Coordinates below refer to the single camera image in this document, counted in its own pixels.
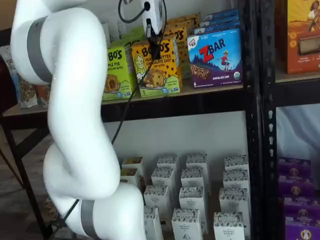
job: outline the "green bobo's box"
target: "green bobo's box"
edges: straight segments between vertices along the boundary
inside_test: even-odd
[[[108,73],[102,100],[128,99],[137,85],[130,47],[140,36],[114,41],[108,49]]]

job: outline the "black cable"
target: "black cable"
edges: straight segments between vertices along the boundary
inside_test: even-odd
[[[122,18],[121,16],[121,3],[122,3],[123,0],[119,0],[119,6],[118,6],[118,13],[119,13],[119,17],[120,19],[124,22],[124,23],[131,23],[130,21],[132,20],[137,20],[145,11],[146,9],[144,8],[135,18],[133,18],[132,20],[125,20]],[[163,28],[163,32],[162,32],[162,35],[161,35],[161,38],[160,38],[160,42],[159,42],[159,45],[157,46],[157,49],[154,53],[154,56],[158,55],[159,51],[160,51],[160,47],[161,47],[161,42],[162,40],[164,39],[164,36],[165,36],[165,31],[166,31],[166,28],[167,28],[167,6],[166,6],[166,2],[165,0],[162,0],[163,2],[163,8],[164,8],[164,28]],[[126,118],[126,115],[127,115],[127,111],[128,111],[128,108],[129,108],[129,105],[130,105],[130,102],[133,98],[133,96],[135,95],[136,91],[139,89],[139,85],[142,83],[142,81],[145,79],[145,77],[147,76],[148,72],[150,71],[154,61],[155,61],[155,58],[154,56],[151,56],[152,57],[152,61],[151,61],[151,64],[150,66],[148,67],[148,69],[146,70],[145,74],[143,75],[142,79],[140,80],[140,82],[138,82],[138,84],[136,85],[135,89],[133,90],[129,100],[126,102],[126,105],[125,105],[125,109],[124,109],[124,112],[123,112],[123,115],[122,115],[122,118],[121,118],[121,122],[115,132],[115,135],[112,139],[112,145],[114,144],[115,140],[117,139],[117,136],[120,132],[120,129],[122,127],[122,124],[124,123],[125,121],[125,118]],[[60,221],[60,223],[58,224],[58,226],[56,227],[56,229],[53,231],[53,233],[51,234],[50,238],[48,240],[53,240],[55,235],[57,234],[57,232],[63,227],[63,224],[66,222],[67,218],[69,217],[69,215],[72,213],[72,211],[75,209],[76,205],[78,204],[80,200],[77,199],[75,200],[74,204],[71,206],[71,208],[69,209],[69,211],[66,213],[66,215],[64,216],[64,218]]]
[[[122,1],[123,1],[123,0],[120,0],[120,1],[119,1],[118,13],[119,13],[119,17],[120,17],[121,21],[124,22],[124,23],[126,23],[126,24],[131,24],[131,23],[137,21],[138,18],[140,18],[140,17],[142,16],[142,14],[144,14],[144,12],[146,11],[146,8],[144,7],[144,8],[141,10],[141,12],[139,12],[139,14],[138,14],[136,17],[134,17],[134,18],[132,18],[132,19],[130,19],[130,20],[126,20],[126,19],[124,19],[124,18],[122,17],[122,15],[121,15],[121,3],[122,3]]]

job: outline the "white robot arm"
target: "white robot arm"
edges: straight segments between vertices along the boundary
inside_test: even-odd
[[[142,194],[120,183],[118,158],[101,120],[108,53],[98,18],[75,7],[87,1],[18,0],[12,59],[26,81],[51,83],[48,127],[54,144],[45,155],[43,177],[63,217],[80,200],[66,224],[102,240],[145,240]],[[145,30],[152,23],[158,34],[161,0],[141,0],[142,7],[145,2]]]

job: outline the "yellow bobo's box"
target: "yellow bobo's box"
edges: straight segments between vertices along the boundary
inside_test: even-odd
[[[151,50],[148,41],[135,43],[131,53],[139,83],[141,97],[179,93],[182,88],[182,74],[176,36],[166,36],[160,44],[160,59],[154,60],[145,78],[151,62]]]

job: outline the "floor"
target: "floor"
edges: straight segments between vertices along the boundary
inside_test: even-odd
[[[16,142],[22,141],[30,131],[15,131]],[[45,218],[44,201],[48,194],[45,189],[42,167],[44,155],[51,143],[45,138],[37,147],[23,158],[31,186]],[[0,147],[5,156],[13,161],[10,149],[3,136],[0,136]],[[25,190],[21,188],[12,172],[0,157],[0,239],[1,240],[42,240],[42,235],[34,217]]]

